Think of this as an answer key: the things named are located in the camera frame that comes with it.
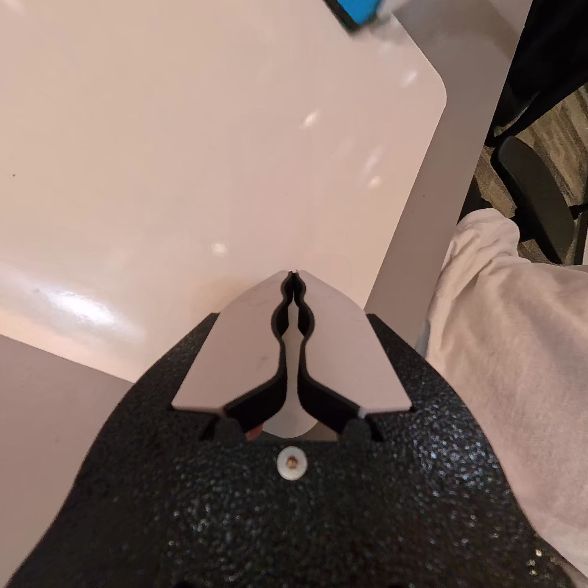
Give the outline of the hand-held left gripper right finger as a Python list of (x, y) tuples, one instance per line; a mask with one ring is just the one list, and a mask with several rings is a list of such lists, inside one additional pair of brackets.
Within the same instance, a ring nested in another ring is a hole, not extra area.
[(364, 310), (307, 271), (297, 272), (294, 284), (303, 409), (338, 434), (355, 419), (410, 411), (412, 401)]

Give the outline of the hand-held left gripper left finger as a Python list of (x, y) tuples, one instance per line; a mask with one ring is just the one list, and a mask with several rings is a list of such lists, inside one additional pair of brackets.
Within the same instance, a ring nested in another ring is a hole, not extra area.
[(172, 401), (175, 410), (236, 420), (243, 432), (283, 407), (292, 273), (279, 271), (224, 307)]

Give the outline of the white whiteboard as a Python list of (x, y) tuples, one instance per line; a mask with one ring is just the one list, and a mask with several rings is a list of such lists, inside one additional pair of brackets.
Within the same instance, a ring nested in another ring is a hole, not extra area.
[(365, 308), (446, 102), (393, 15), (1, 1), (1, 336), (136, 381), (273, 275)]

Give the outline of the blue whiteboard eraser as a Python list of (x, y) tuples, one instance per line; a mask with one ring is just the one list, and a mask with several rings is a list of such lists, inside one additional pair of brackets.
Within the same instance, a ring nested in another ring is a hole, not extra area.
[(370, 24), (383, 1), (324, 1), (333, 16), (349, 33), (356, 33)]

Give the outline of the black office chair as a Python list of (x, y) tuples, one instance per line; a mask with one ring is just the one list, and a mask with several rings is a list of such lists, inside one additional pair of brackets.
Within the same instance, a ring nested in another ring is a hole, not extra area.
[(533, 1), (484, 145), (511, 196), (518, 241), (562, 265), (587, 204), (569, 206), (540, 156), (518, 134), (587, 84), (587, 1)]

